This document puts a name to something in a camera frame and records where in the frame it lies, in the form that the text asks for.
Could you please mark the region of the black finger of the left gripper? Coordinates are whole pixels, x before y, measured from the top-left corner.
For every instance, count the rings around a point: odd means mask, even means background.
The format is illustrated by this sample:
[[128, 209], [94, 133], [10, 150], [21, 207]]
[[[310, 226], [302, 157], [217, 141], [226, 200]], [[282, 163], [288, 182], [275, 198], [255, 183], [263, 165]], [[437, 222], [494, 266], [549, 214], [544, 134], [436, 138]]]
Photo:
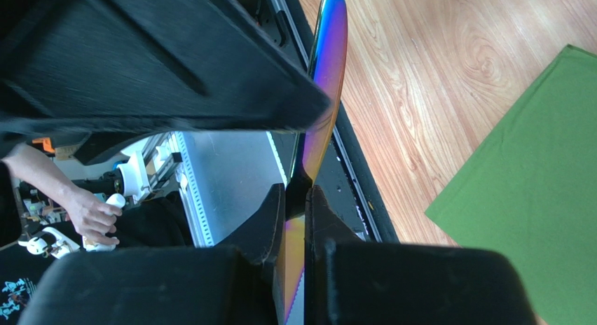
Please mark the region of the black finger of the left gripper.
[[1, 0], [1, 148], [310, 127], [329, 98], [236, 0]]

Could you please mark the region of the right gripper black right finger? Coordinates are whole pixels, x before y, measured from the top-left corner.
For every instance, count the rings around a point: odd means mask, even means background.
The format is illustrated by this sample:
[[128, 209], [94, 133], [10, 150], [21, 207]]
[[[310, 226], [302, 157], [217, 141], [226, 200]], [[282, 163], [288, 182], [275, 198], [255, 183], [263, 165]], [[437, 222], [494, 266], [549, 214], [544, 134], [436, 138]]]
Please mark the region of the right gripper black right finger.
[[305, 242], [305, 323], [368, 324], [371, 244], [334, 213], [319, 186], [306, 197]]

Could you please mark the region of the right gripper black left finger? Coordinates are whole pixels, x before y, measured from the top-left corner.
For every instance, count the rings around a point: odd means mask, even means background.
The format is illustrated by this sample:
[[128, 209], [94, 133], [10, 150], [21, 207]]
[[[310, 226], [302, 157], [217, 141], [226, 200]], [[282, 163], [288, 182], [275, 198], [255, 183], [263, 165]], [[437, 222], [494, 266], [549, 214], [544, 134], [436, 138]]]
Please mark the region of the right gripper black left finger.
[[274, 184], [259, 208], [230, 235], [218, 243], [232, 247], [242, 258], [234, 294], [243, 319], [241, 324], [282, 324], [284, 275], [277, 269], [282, 248], [285, 187]]

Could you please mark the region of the iridescent rainbow table knife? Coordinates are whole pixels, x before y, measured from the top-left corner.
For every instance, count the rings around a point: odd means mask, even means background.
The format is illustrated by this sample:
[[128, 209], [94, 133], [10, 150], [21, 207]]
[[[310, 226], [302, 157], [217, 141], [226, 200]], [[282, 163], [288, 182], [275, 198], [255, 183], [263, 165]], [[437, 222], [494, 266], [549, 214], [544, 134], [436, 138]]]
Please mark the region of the iridescent rainbow table knife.
[[321, 0], [308, 73], [331, 101], [329, 109], [297, 136], [289, 183], [286, 187], [284, 224], [284, 323], [298, 324], [304, 306], [304, 235], [307, 192], [315, 184], [332, 133], [343, 88], [348, 44], [345, 0]]

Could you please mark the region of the green paper napkin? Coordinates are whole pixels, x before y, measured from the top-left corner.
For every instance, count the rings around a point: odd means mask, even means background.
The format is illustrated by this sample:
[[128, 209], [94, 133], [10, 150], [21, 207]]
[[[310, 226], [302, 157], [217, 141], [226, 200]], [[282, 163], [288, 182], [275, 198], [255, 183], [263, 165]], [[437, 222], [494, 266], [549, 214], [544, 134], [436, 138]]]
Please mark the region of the green paper napkin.
[[548, 324], [596, 323], [596, 56], [566, 46], [427, 208], [505, 255]]

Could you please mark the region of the operator's bare forearm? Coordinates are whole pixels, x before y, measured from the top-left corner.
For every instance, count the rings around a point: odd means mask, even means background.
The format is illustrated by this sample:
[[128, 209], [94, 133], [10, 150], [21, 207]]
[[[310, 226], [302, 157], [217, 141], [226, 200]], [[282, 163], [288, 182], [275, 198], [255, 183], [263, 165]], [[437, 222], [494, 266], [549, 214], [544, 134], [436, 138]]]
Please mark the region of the operator's bare forearm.
[[82, 198], [81, 189], [50, 158], [29, 145], [18, 144], [1, 161], [14, 177], [35, 186], [63, 207]]

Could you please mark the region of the operator's bare hand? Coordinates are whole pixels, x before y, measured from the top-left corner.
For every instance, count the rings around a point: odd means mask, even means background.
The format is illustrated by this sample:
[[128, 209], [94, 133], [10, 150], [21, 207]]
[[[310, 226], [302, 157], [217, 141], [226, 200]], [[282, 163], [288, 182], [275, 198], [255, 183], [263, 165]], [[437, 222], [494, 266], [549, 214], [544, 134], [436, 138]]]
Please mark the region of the operator's bare hand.
[[91, 192], [75, 188], [66, 194], [62, 204], [76, 232], [87, 240], [104, 245], [117, 245], [120, 240], [107, 234], [116, 232], [115, 223], [122, 214], [116, 206], [101, 202]]

